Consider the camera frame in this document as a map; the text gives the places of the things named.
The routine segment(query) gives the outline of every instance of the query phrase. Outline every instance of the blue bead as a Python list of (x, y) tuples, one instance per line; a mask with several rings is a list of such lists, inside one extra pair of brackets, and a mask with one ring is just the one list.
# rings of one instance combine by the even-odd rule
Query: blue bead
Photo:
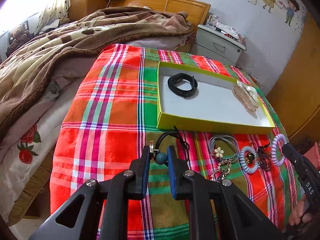
[(159, 152), (156, 156), (155, 156), (155, 162), (159, 165), (162, 164), (166, 164), (167, 163), (167, 155), (163, 152)]

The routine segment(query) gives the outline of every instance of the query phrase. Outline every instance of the white flower charm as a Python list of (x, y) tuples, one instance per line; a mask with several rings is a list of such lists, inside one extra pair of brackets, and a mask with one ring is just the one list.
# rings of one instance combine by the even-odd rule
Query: white flower charm
[(220, 147), (218, 147), (217, 149), (214, 149), (214, 152), (215, 152), (217, 158), (222, 158), (223, 157), (224, 151), (221, 150)]

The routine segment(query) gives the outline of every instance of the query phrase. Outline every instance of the wooden bed frame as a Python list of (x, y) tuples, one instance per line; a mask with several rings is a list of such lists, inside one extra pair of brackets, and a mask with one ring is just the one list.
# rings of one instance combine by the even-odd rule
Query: wooden bed frame
[(166, 12), (170, 13), (186, 11), (187, 20), (199, 25), (205, 23), (211, 5), (196, 0), (111, 0), (110, 7), (117, 6), (148, 6), (156, 11), (164, 11), (166, 7)]

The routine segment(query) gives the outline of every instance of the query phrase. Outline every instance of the red flower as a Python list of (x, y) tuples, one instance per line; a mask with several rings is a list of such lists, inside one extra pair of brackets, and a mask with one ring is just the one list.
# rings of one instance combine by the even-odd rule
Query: red flower
[(35, 123), (29, 131), (27, 131), (22, 137), (21, 137), (21, 142), (26, 142), (26, 143), (32, 143), (33, 142), (33, 135), (37, 131), (37, 124)]
[(32, 154), (26, 149), (23, 149), (19, 153), (19, 159), (23, 163), (30, 164), (32, 162)]

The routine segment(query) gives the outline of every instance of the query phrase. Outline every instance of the drawer handle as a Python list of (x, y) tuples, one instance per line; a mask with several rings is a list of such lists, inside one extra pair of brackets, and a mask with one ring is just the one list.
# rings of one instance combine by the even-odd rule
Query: drawer handle
[(218, 43), (216, 43), (216, 42), (214, 42), (214, 41), (213, 41), (213, 45), (214, 45), (214, 47), (215, 47), (217, 50), (220, 50), (220, 51), (222, 51), (222, 52), (226, 52), (226, 47), (225, 47), (225, 46), (221, 46), (220, 44), (218, 44)]

